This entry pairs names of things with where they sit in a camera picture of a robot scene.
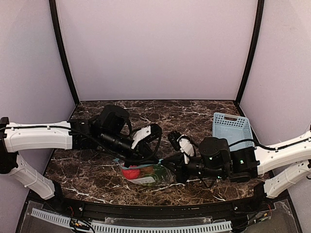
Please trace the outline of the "clear zip top bag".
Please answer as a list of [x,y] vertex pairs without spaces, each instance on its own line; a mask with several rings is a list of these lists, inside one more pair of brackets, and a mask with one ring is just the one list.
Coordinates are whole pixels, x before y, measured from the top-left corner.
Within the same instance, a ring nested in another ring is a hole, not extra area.
[[139,166],[125,167],[120,159],[114,159],[114,162],[120,167],[122,176],[129,182],[147,186],[165,186],[172,184],[175,179],[170,170],[164,167],[160,159],[157,164],[145,164]]

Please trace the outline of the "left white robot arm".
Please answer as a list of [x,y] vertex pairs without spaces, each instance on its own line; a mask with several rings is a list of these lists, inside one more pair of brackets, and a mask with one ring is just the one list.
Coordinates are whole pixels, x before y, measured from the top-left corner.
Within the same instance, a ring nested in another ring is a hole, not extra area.
[[122,107],[107,105],[90,119],[73,119],[47,124],[17,124],[8,117],[0,120],[0,172],[14,177],[43,200],[61,201],[60,184],[45,178],[29,166],[21,150],[101,149],[125,162],[126,166],[157,163],[155,149],[149,143],[162,137],[162,129],[150,124],[134,130],[130,114]]

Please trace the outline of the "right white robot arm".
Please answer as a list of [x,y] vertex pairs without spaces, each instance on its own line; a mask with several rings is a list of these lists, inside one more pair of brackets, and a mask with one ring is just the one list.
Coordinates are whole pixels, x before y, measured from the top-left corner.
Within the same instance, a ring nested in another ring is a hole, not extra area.
[[299,137],[264,146],[254,139],[254,146],[231,151],[230,148],[244,140],[229,144],[225,138],[206,137],[197,145],[186,135],[169,133],[171,145],[178,154],[161,161],[179,183],[190,176],[230,180],[244,183],[275,168],[287,168],[273,178],[254,187],[258,199],[274,199],[284,190],[311,173],[311,132]]

